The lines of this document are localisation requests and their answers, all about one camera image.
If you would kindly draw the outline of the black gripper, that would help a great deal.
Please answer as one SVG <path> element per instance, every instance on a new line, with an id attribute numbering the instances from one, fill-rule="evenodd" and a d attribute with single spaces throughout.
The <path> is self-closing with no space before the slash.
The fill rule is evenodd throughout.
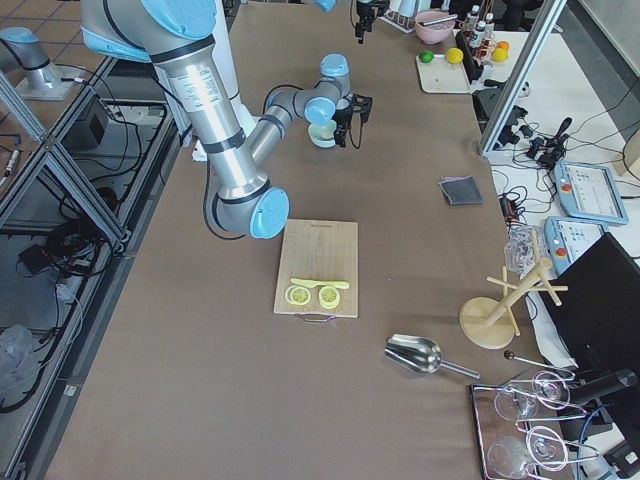
<path id="1" fill-rule="evenodd" d="M 351 129 L 353 116 L 358 113 L 360 123 L 362 125 L 366 124 L 369 120 L 372 106 L 372 97 L 355 93 L 340 100 L 333 116 L 333 120 L 336 122 L 334 141 L 337 146 L 346 146 L 346 137 L 348 131 Z"/>
<path id="2" fill-rule="evenodd" d="M 372 31 L 374 20 L 382 16 L 389 8 L 388 0 L 356 0 L 358 21 L 354 25 L 354 33 L 358 44 L 364 43 L 366 32 Z"/>

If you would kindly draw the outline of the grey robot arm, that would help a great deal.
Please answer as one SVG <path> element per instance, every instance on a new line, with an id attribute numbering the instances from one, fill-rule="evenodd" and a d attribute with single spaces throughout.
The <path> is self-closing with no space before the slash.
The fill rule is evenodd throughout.
<path id="1" fill-rule="evenodd" d="M 81 19 L 89 49 L 167 75 L 206 155 L 205 222 L 226 240 L 269 239 L 285 227 L 289 198 L 260 165 L 295 119 L 336 121 L 334 139 L 343 146 L 353 115 L 366 122 L 372 109 L 372 98 L 352 91 L 346 58 L 334 53 L 322 59 L 313 88 L 276 87 L 263 115 L 252 118 L 239 98 L 219 1 L 84 1 Z"/>
<path id="2" fill-rule="evenodd" d="M 357 116 L 359 125 L 364 126 L 372 107 L 371 97 L 352 91 L 346 57 L 331 53 L 321 60 L 320 78 L 314 87 L 278 85 L 272 89 L 246 145 L 255 164 L 260 166 L 284 139 L 293 122 L 304 119 L 322 131 L 330 144 L 344 148 L 350 143 L 358 149 L 361 141 L 353 138 L 353 118 Z"/>

